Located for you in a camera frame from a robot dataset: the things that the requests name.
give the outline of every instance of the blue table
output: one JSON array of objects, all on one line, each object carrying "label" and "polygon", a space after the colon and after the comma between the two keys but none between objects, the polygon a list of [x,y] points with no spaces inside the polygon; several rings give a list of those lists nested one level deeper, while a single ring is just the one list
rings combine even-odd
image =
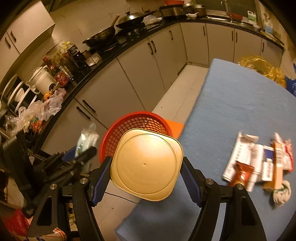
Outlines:
[{"label": "blue table", "polygon": [[[179,139],[184,156],[206,178],[225,185],[227,182],[221,177],[240,130],[258,135],[258,143],[263,145],[269,145],[273,133],[278,132],[296,146],[296,98],[255,71],[214,59]],[[284,179],[291,183],[292,196],[283,207],[273,209],[270,193],[263,191],[261,185],[256,184],[249,193],[268,241],[278,239],[296,210],[296,171]],[[212,240],[219,240],[225,206],[220,205]],[[179,175],[168,198],[161,202],[142,200],[116,233],[122,241],[185,241],[199,212]]]}]

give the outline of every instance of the wok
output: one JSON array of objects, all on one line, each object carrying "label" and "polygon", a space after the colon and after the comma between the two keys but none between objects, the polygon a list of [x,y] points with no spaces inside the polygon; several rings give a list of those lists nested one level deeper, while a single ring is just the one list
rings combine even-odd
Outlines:
[{"label": "wok", "polygon": [[133,14],[130,13],[130,11],[126,12],[126,16],[124,16],[123,18],[121,18],[118,21],[118,24],[116,25],[116,27],[121,28],[121,29],[125,29],[125,28],[132,28],[134,26],[137,26],[138,24],[140,24],[143,20],[144,17],[153,14],[155,12],[157,12],[158,10],[154,10],[145,14],[142,14],[140,12],[135,12]]},{"label": "wok", "polygon": [[98,46],[98,44],[100,44],[102,42],[105,42],[105,41],[108,41],[109,39],[111,39],[115,35],[114,25],[115,25],[117,19],[119,19],[119,17],[120,17],[120,15],[116,16],[111,27],[108,27],[105,30],[100,31],[96,35],[84,40],[82,43],[87,44],[87,46],[92,48],[92,47]]}]

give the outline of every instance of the white cabinet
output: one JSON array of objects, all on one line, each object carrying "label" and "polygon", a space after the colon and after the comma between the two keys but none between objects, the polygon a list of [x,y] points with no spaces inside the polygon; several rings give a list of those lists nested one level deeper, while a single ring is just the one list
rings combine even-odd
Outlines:
[{"label": "white cabinet", "polygon": [[181,25],[179,23],[176,23],[173,26],[170,26],[168,28],[168,31],[171,34],[175,62],[177,64],[177,69],[179,72],[187,62],[186,49]]},{"label": "white cabinet", "polygon": [[7,32],[4,33],[4,36],[0,40],[0,82],[6,75],[7,71],[14,63],[14,61],[20,55],[11,42]]},{"label": "white cabinet", "polygon": [[[49,154],[71,149],[77,144],[82,129],[89,127],[92,122],[96,124],[96,131],[100,135],[97,142],[99,150],[99,145],[107,129],[73,99],[50,130],[41,149]],[[100,166],[98,153],[91,160],[92,169]]]},{"label": "white cabinet", "polygon": [[128,113],[144,110],[117,59],[100,70],[75,98],[107,128]]},{"label": "white cabinet", "polygon": [[260,55],[261,38],[255,34],[235,29],[234,62],[237,63],[241,57]]},{"label": "white cabinet", "polygon": [[55,23],[41,1],[28,6],[8,27],[9,34],[17,50],[22,53],[37,37],[48,29],[53,31]]},{"label": "white cabinet", "polygon": [[210,64],[213,58],[233,62],[234,28],[207,23]]},{"label": "white cabinet", "polygon": [[146,111],[152,111],[165,93],[163,82],[148,39],[118,56],[128,79]]},{"label": "white cabinet", "polygon": [[262,39],[260,55],[274,67],[279,67],[281,64],[283,50],[274,43],[271,43],[266,39]]},{"label": "white cabinet", "polygon": [[175,61],[171,38],[172,35],[167,28],[149,36],[152,47],[151,53],[153,53],[157,61],[166,91],[178,77],[177,63]]},{"label": "white cabinet", "polygon": [[181,23],[187,61],[209,65],[207,29],[205,23]]}]

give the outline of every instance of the yellow plastic bag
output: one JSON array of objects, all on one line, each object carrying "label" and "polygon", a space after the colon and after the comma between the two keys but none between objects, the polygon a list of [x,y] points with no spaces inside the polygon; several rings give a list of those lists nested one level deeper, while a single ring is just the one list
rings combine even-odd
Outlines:
[{"label": "yellow plastic bag", "polygon": [[242,57],[238,65],[257,71],[259,74],[277,82],[280,86],[286,88],[287,83],[285,74],[279,67],[273,67],[269,62],[264,60],[261,56]]}]

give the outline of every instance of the orange cloth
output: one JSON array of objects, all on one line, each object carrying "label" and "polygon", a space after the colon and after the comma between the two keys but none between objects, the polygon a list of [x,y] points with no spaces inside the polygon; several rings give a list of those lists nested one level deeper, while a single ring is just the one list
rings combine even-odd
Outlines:
[{"label": "orange cloth", "polygon": [[178,139],[183,131],[184,125],[172,120],[165,119],[165,121],[168,123],[172,130],[173,138]]}]

